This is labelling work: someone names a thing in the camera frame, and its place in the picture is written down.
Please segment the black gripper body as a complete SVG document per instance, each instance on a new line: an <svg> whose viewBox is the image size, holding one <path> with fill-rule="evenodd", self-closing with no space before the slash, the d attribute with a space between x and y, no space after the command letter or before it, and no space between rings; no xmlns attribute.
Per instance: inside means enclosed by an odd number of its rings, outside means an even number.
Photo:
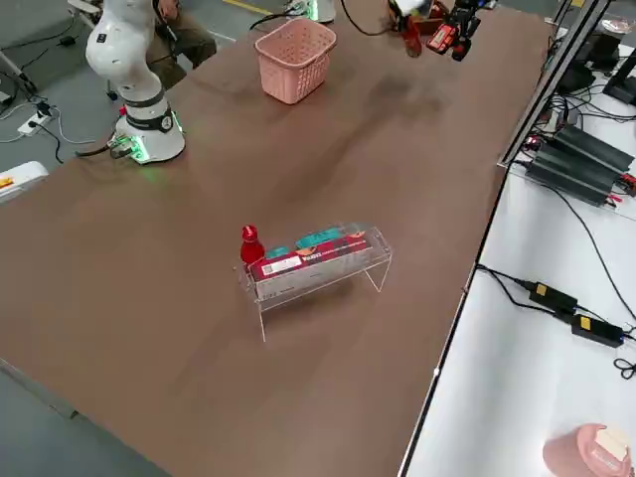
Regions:
<svg viewBox="0 0 636 477"><path fill-rule="evenodd" d="M456 0L452 8L452 22L454 24L467 24L484 6L484 0Z"/></svg>

